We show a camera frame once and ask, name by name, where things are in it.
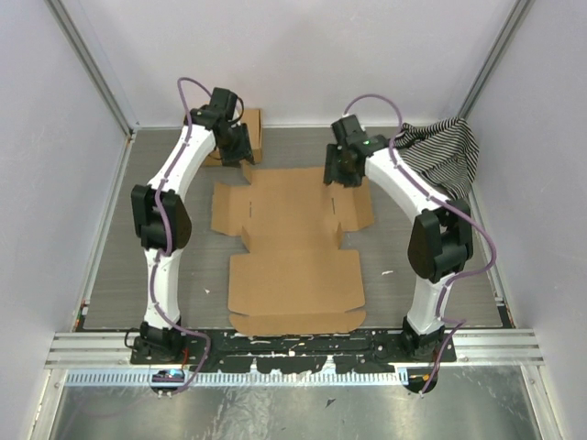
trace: unfolded cardboard box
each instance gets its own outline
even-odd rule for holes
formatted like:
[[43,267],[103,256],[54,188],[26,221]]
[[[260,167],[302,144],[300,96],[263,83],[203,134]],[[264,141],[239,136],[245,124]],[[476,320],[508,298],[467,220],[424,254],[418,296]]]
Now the unfolded cardboard box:
[[369,184],[322,183],[322,168],[254,170],[250,185],[217,182],[212,229],[241,236],[230,258],[230,323],[248,336],[346,333],[365,319],[359,251],[345,231],[373,223]]
[[[245,108],[245,113],[240,120],[241,124],[247,124],[249,130],[250,148],[253,151],[255,163],[260,163],[263,159],[262,150],[262,130],[261,130],[261,110],[259,108]],[[220,167],[220,153],[218,150],[211,152],[204,160],[205,167]]]

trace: white wall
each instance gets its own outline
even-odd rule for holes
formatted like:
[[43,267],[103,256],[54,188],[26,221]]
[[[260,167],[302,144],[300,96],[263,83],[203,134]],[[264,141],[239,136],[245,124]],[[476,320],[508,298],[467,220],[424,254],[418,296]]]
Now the white wall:
[[[414,123],[454,116],[514,0],[64,3],[127,118],[160,127],[181,124],[184,75],[233,89],[268,125],[330,124],[368,92]],[[366,124],[393,122],[383,104],[360,110]]]
[[587,418],[587,3],[535,2],[473,109],[478,194],[572,438]]
[[12,440],[72,321],[124,135],[44,2],[2,2],[0,60],[0,437]]

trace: striped cloth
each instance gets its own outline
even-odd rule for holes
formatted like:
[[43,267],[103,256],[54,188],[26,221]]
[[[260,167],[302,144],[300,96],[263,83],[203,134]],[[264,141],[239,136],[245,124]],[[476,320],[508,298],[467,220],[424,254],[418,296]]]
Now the striped cloth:
[[452,199],[465,198],[471,191],[479,146],[464,119],[453,117],[424,127],[404,123],[395,146],[412,170]]

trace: gray floor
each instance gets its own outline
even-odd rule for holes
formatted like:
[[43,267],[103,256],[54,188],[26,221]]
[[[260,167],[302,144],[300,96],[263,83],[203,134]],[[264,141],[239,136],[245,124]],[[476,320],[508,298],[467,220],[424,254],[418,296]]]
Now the gray floor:
[[54,440],[532,440],[537,422],[518,367],[444,368],[421,399],[401,386],[67,387]]
[[[142,321],[147,303],[147,269],[134,234],[130,191],[159,170],[175,146],[178,131],[140,131],[130,153],[121,193],[96,277],[85,328],[128,328]],[[263,130],[262,168],[323,166],[327,128]],[[227,310],[228,260],[246,252],[239,237],[210,230],[214,181],[246,184],[240,171],[202,168],[185,201],[193,221],[190,244],[183,252],[179,301],[183,324],[191,327],[230,327]],[[400,326],[412,303],[415,274],[406,257],[411,226],[400,208],[371,185],[376,223],[348,233],[343,247],[356,248],[365,288],[365,326]],[[484,264],[481,245],[468,269]],[[447,316],[466,318],[468,325],[501,325],[486,276],[460,280],[449,300]]]

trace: flattened cardboard box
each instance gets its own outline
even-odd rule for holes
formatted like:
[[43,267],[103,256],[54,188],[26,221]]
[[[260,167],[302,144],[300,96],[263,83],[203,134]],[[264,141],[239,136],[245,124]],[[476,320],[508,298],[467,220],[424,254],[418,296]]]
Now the flattened cardboard box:
[[230,323],[248,336],[346,333],[365,319],[359,251],[344,231],[372,225],[369,184],[326,186],[322,168],[253,170],[217,182],[212,229],[241,236],[230,258]]
[[[261,110],[259,108],[245,108],[245,113],[243,114],[240,122],[241,124],[247,124],[247,129],[249,130],[250,148],[253,151],[253,158],[255,159],[255,163],[260,163],[263,159]],[[203,165],[205,167],[222,166],[220,153],[217,150],[212,151],[208,157],[205,158]]]

